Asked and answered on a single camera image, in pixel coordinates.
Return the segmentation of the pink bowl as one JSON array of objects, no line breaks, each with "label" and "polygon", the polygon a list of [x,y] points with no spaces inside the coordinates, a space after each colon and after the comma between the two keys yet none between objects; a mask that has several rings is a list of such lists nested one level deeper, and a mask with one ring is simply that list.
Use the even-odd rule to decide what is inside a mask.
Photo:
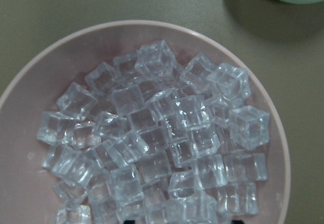
[{"label": "pink bowl", "polygon": [[[42,167],[49,148],[36,139],[42,113],[56,111],[56,101],[69,85],[85,85],[85,75],[100,62],[159,40],[168,43],[182,65],[202,52],[214,62],[245,66],[212,39],[157,21],[99,24],[49,46],[18,73],[1,97],[1,223],[53,223],[62,206],[53,191],[57,178]],[[226,214],[220,222],[284,223],[291,188],[288,143],[278,112],[254,74],[250,85],[247,103],[271,114],[270,141],[258,149],[266,154],[268,179],[256,183],[259,214]]]}]

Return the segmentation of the ice cubes pile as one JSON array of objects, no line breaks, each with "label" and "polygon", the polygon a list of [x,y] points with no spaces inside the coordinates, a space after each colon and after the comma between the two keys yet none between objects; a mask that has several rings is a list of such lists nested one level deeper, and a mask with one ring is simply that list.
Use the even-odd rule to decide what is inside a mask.
[{"label": "ice cubes pile", "polygon": [[270,115],[246,69],[165,41],[100,63],[45,111],[36,137],[61,206],[54,223],[233,223],[259,213]]}]

